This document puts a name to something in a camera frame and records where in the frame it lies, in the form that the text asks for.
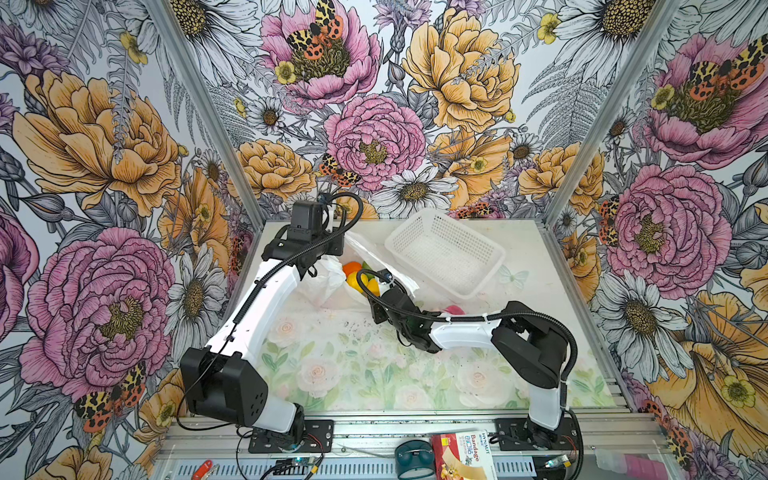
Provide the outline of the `white plastic bag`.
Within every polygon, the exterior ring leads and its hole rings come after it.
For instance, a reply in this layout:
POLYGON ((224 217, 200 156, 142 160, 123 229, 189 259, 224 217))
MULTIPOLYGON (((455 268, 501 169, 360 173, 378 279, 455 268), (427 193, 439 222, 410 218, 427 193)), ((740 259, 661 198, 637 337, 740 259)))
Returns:
POLYGON ((368 298, 347 284, 343 265, 349 262, 367 264, 370 270, 387 269, 406 291, 414 297, 419 291, 418 282, 402 267, 396 265, 394 256, 382 244, 358 233, 345 236, 344 252, 341 257, 324 256, 314 267, 315 277, 307 274, 296 288, 296 293, 316 307, 329 309, 362 309, 368 307, 368 298))

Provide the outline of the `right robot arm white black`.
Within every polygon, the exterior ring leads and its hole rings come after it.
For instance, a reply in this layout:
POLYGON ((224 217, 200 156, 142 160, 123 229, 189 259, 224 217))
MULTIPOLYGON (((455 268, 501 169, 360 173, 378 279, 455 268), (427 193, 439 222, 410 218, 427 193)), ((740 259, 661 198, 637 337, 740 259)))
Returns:
POLYGON ((535 449, 551 449, 567 411, 567 380, 578 359, 572 332, 553 317, 519 301, 479 316, 420 310, 394 283, 380 294, 361 288, 375 323, 391 324, 407 346, 437 354, 455 348, 494 350, 528 384, 529 410, 517 429, 535 449))

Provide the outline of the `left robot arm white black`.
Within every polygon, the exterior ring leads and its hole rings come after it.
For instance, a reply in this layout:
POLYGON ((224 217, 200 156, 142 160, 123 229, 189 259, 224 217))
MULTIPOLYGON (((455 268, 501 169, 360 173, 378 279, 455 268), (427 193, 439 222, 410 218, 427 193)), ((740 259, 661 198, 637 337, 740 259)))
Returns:
POLYGON ((221 329, 180 360, 183 401, 194 415, 301 440, 302 408, 270 392, 257 371, 263 343, 284 304, 316 262, 343 253, 347 222, 330 200, 298 202, 291 221, 264 248, 253 283, 221 329))

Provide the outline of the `pink toy food piece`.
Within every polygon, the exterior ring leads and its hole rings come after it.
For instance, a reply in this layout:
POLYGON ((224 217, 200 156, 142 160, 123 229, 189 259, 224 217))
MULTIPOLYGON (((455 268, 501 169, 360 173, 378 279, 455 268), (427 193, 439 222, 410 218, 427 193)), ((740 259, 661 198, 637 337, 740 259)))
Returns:
POLYGON ((465 312, 464 310, 457 306, 457 305, 450 305, 443 309, 443 312, 448 314, 449 316, 464 316, 465 312))

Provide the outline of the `orange toy orange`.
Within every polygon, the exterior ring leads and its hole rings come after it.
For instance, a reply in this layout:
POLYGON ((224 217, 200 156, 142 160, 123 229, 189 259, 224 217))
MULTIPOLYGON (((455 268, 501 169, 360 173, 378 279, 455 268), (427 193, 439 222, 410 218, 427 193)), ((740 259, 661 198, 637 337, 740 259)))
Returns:
POLYGON ((349 277, 352 274, 356 274, 362 268, 362 264, 357 261, 351 261, 342 266, 343 273, 346 277, 349 277))

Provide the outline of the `white plastic mesh basket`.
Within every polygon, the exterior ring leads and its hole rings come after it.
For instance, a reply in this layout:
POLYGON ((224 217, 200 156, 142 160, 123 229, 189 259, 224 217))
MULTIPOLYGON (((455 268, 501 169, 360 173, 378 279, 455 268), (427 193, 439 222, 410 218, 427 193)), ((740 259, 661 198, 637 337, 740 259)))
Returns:
POLYGON ((396 227, 384 245, 408 272, 459 300, 475 297, 506 259, 501 245, 430 208, 396 227))

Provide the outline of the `teal round tape dispenser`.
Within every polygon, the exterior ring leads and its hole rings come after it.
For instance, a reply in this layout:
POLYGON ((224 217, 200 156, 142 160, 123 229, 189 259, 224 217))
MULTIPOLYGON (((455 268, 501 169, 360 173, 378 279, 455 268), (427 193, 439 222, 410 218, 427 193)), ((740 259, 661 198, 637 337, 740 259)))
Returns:
POLYGON ((408 440, 395 449, 395 472, 398 480, 435 478, 435 455, 430 443, 408 440))

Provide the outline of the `red white bandage box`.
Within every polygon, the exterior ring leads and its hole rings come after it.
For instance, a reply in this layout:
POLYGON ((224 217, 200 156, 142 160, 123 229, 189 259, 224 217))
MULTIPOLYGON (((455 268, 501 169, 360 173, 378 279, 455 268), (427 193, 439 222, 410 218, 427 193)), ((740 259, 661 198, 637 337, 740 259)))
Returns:
POLYGON ((437 479, 497 479, 487 431, 436 434, 431 446, 437 479))

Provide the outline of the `pink transparent packet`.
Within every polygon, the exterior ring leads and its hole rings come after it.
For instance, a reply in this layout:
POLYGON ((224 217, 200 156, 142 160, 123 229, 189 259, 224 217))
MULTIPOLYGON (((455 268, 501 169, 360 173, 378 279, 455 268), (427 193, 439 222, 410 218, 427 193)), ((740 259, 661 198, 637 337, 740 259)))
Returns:
POLYGON ((594 455, 597 466, 603 470, 626 474, 634 479, 669 479, 664 464, 656 460, 605 449, 596 449, 594 455))

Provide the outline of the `aluminium corner post left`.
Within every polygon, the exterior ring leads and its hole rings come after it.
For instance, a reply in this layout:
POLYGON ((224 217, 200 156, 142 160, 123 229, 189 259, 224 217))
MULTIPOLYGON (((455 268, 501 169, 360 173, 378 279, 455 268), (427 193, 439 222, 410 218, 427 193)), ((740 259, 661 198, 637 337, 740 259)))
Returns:
POLYGON ((159 31, 159 36, 170 53, 174 67, 200 114, 214 147, 239 194, 243 207, 253 226, 262 231, 266 221, 249 181, 236 156, 235 148, 218 115, 205 79, 197 65, 197 57, 187 45, 183 32, 168 1, 149 1, 147 9, 159 31))

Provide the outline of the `aluminium corner post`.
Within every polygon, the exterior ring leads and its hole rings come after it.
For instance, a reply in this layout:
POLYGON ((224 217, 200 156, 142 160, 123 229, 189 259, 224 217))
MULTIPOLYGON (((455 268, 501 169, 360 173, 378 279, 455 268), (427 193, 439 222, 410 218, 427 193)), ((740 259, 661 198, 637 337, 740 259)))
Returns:
POLYGON ((239 194, 243 207, 253 226, 262 231, 266 221, 249 181, 236 156, 235 148, 218 115, 205 79, 197 65, 197 57, 187 45, 183 32, 168 1, 149 1, 147 9, 159 31, 159 36, 170 53, 174 67, 200 114, 214 147, 239 194))
POLYGON ((618 69, 614 84, 600 106, 595 121, 581 143, 579 152, 566 173, 563 183, 546 210, 542 220, 545 227, 554 225, 560 212, 575 193, 581 178, 598 152, 612 120, 621 109, 620 102, 629 95, 636 78, 645 68, 648 60, 657 52, 661 37, 671 24, 679 5, 680 1, 678 0, 657 1, 655 3, 646 25, 640 32, 637 43, 630 51, 625 66, 618 69))

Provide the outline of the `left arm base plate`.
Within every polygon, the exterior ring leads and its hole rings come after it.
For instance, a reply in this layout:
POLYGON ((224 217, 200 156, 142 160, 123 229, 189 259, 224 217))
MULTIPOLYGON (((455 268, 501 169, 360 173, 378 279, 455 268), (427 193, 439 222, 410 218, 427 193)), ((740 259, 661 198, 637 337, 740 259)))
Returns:
POLYGON ((255 428, 250 437, 251 454, 327 454, 332 449, 333 420, 303 420, 286 433, 255 428))

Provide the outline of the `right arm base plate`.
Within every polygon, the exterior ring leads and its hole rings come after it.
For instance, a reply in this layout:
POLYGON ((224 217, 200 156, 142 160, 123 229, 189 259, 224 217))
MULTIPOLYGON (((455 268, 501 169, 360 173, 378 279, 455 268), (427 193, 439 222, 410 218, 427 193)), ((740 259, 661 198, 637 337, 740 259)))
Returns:
POLYGON ((576 451, 583 446, 581 430, 565 413, 555 430, 541 427, 527 417, 494 420, 494 436, 501 451, 576 451))

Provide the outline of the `red handled tool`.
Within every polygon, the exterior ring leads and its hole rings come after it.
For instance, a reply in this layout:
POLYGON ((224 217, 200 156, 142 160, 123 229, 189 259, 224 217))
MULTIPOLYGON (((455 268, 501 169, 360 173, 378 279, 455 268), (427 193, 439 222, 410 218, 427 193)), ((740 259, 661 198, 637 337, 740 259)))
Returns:
POLYGON ((198 466, 191 476, 191 480, 207 480, 214 471, 215 464, 212 460, 206 460, 198 466))

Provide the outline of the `aluminium corner post right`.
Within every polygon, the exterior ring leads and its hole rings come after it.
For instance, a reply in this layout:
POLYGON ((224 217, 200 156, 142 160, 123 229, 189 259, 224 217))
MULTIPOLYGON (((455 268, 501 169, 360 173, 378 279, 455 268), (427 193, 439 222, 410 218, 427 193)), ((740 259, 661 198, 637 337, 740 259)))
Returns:
POLYGON ((661 37, 671 24, 679 5, 680 1, 678 0, 657 1, 655 3, 646 25, 640 32, 637 43, 630 51, 625 66, 618 69, 614 84, 600 106, 595 121, 581 143, 579 152, 566 173, 563 183, 546 210, 542 220, 545 227, 554 225, 560 212, 575 193, 581 178, 598 152, 612 120, 621 109, 620 102, 629 95, 636 78, 645 68, 648 60, 657 52, 661 37))

